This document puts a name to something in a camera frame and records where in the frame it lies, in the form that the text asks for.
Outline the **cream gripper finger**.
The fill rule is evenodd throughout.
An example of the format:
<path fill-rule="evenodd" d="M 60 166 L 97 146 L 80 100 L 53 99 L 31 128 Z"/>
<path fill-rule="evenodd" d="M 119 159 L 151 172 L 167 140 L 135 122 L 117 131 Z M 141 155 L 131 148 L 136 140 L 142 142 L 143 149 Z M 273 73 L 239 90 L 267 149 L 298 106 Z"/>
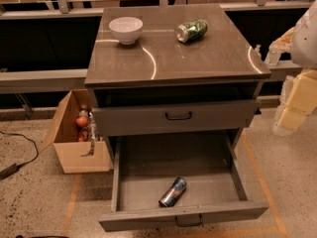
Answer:
<path fill-rule="evenodd" d="M 288 75 L 283 83 L 272 131 L 288 136 L 297 131 L 317 108 L 317 70 L 304 69 Z"/>
<path fill-rule="evenodd" d="M 294 28 L 287 30 L 281 37 L 277 38 L 271 44 L 278 44 L 281 49 L 281 54 L 289 53 L 291 50 L 291 41 Z"/>

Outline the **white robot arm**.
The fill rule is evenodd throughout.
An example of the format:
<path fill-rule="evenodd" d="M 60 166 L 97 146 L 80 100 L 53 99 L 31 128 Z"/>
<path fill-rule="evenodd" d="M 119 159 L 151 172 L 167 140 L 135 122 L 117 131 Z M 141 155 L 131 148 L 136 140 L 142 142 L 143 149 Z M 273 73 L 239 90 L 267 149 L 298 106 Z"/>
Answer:
<path fill-rule="evenodd" d="M 264 62 L 277 65 L 283 53 L 290 53 L 292 62 L 302 68 L 296 77 L 284 81 L 275 113 L 273 132 L 288 136 L 317 108 L 317 1 L 293 28 L 271 43 Z"/>

